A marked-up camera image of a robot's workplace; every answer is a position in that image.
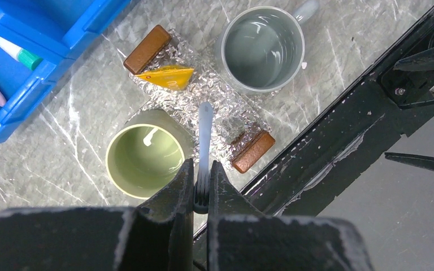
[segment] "black metal frame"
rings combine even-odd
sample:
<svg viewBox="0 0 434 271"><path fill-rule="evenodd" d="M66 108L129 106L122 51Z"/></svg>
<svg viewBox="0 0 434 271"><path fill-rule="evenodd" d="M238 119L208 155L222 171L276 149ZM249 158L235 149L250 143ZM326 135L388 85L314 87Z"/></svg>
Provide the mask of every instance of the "black metal frame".
<svg viewBox="0 0 434 271"><path fill-rule="evenodd" d="M415 154L398 154L395 152L386 152L385 158L387 160L399 162L413 167L427 169L434 171L434 157L415 155Z"/></svg>
<svg viewBox="0 0 434 271"><path fill-rule="evenodd" d="M426 50L421 46L432 37L434 7L249 182L242 194L266 215L320 213L401 135L412 135L434 116L434 103L405 106L432 99L428 90L434 85L434 71L405 73L407 81L400 80L397 86L384 83L390 76L402 76L394 70L395 64ZM416 87L415 78L419 79ZM403 87L398 84L407 84L405 95L395 92ZM310 183L313 188L304 192ZM194 237L194 260L200 263L206 261L205 240L203 228Z"/></svg>

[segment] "mug handle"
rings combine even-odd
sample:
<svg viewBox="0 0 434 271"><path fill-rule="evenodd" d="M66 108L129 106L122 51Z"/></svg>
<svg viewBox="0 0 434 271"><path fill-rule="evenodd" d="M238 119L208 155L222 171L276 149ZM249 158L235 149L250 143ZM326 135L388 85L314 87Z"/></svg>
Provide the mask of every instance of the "mug handle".
<svg viewBox="0 0 434 271"><path fill-rule="evenodd" d="M299 6L292 15L297 19L297 22L302 25L317 13L319 7L320 4L318 0L307 0Z"/></svg>

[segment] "gray mug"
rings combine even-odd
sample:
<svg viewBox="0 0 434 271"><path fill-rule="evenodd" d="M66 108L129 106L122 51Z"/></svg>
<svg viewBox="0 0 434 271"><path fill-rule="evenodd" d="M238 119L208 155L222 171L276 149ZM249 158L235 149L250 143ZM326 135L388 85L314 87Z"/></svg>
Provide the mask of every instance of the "gray mug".
<svg viewBox="0 0 434 271"><path fill-rule="evenodd" d="M299 24L319 8L307 0L293 15L277 7L255 7L233 19L215 42L220 74L244 94L283 88L303 62L305 42Z"/></svg>

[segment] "gray marble surface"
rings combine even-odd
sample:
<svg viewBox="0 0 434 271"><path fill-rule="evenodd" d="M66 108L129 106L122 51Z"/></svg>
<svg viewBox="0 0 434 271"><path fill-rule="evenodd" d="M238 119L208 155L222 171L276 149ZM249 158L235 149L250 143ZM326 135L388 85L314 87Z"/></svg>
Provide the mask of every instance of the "gray marble surface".
<svg viewBox="0 0 434 271"><path fill-rule="evenodd" d="M17 206L128 206L140 200L121 193L106 174L112 136L148 97L122 63L156 24L175 28L205 52L226 23L254 6L289 12L303 0L142 0L132 2L58 86L0 144L0 210ZM307 68L260 114L276 145L247 174L228 172L243 188L344 89L431 6L434 0L320 0L302 29ZM205 217L196 217L199 227Z"/></svg>

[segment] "screw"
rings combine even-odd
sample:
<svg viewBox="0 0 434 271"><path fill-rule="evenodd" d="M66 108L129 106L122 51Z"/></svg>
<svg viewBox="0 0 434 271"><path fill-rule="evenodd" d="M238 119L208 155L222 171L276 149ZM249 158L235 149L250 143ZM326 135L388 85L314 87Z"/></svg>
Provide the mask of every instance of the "screw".
<svg viewBox="0 0 434 271"><path fill-rule="evenodd" d="M395 90L395 94L397 94L398 96L402 96L402 95L405 94L405 89L397 88L397 89Z"/></svg>

